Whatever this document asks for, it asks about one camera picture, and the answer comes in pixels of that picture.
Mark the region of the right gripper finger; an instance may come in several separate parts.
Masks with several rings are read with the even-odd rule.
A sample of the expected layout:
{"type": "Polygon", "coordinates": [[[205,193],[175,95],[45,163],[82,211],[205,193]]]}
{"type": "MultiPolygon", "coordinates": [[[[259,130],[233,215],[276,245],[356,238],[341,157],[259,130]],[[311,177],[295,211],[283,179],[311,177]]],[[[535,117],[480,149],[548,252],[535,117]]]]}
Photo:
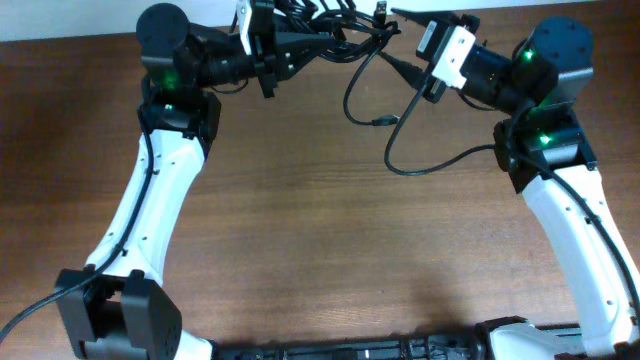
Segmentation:
{"type": "Polygon", "coordinates": [[[435,12],[415,12],[399,8],[392,8],[391,12],[422,27],[427,27],[432,22],[438,23],[435,12]]]}
{"type": "Polygon", "coordinates": [[[400,60],[386,52],[380,52],[379,56],[389,63],[392,68],[410,85],[418,90],[424,77],[424,71],[410,62],[400,60]]]}

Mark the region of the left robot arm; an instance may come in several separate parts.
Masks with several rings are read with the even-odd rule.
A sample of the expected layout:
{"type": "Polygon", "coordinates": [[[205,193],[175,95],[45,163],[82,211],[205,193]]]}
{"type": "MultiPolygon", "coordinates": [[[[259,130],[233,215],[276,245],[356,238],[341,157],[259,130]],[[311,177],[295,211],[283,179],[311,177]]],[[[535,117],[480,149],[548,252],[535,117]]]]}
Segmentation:
{"type": "Polygon", "coordinates": [[[265,97],[333,39],[295,28],[270,1],[241,1],[237,32],[192,23],[171,3],[148,7],[136,24],[146,73],[137,115],[136,164],[116,214],[80,270],[55,287],[80,359],[211,359],[215,344],[194,336],[163,290],[170,240],[187,193],[216,138],[215,87],[257,79],[265,97]]]}

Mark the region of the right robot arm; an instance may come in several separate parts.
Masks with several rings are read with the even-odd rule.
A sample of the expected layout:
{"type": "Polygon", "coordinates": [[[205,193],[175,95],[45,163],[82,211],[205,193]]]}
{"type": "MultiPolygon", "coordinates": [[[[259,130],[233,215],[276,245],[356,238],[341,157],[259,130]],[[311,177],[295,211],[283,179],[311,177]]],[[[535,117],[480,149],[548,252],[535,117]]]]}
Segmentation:
{"type": "Polygon", "coordinates": [[[542,329],[510,316],[467,335],[432,336],[430,352],[467,359],[635,359],[639,272],[612,218],[595,154],[573,111],[593,75],[593,37],[569,17],[541,21],[510,57],[476,41],[479,21],[451,12],[405,11],[425,32],[425,69],[398,64],[418,98],[447,88],[504,119],[490,150],[549,239],[579,315],[576,326],[542,329]]]}

